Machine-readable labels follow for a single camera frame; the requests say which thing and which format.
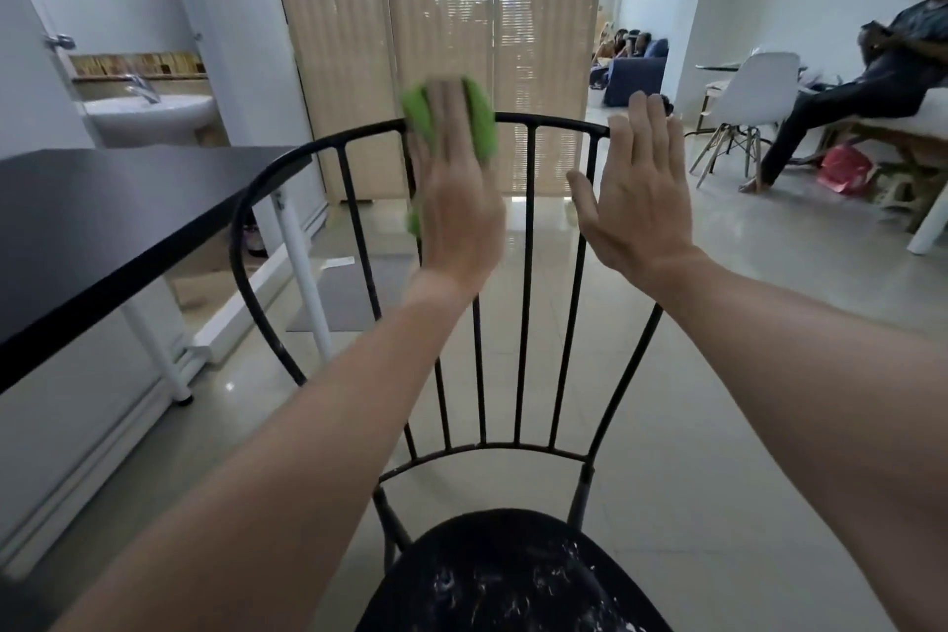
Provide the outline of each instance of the faucet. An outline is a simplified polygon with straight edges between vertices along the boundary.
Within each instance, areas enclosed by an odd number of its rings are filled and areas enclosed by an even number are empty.
[[[155,87],[145,78],[138,74],[128,74],[122,75],[122,80],[127,80],[132,85],[126,86],[125,89],[135,95],[139,95],[149,103],[160,103],[161,96],[158,95],[158,91],[155,90]]]

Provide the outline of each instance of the green sponge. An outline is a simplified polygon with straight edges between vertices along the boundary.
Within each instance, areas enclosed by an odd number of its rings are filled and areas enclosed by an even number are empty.
[[[497,121],[490,99],[480,86],[465,76],[463,78],[465,94],[468,99],[468,118],[471,124],[471,142],[474,155],[481,165],[497,155]],[[432,109],[428,105],[428,92],[424,85],[415,86],[402,94],[402,109],[415,132],[429,143],[434,139],[434,121]],[[408,231],[415,237],[421,236],[421,223],[418,210],[412,206],[406,221]]]

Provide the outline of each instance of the plastic bag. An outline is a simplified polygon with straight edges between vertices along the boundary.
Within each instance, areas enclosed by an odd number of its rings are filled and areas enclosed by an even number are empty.
[[[842,195],[859,195],[869,187],[874,167],[859,148],[836,146],[823,159],[816,182]]]

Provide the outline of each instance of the door handle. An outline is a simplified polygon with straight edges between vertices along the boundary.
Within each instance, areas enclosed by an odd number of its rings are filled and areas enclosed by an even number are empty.
[[[42,37],[42,42],[50,51],[54,51],[57,48],[62,48],[64,51],[72,51],[76,48],[76,40],[72,36],[64,36],[63,34],[55,36],[47,34]]]

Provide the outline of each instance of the white sink basin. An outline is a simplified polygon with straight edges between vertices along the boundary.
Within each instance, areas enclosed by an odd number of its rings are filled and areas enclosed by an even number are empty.
[[[162,95],[160,103],[129,95],[89,101],[85,111],[107,147],[186,146],[213,120],[216,105],[209,95]]]

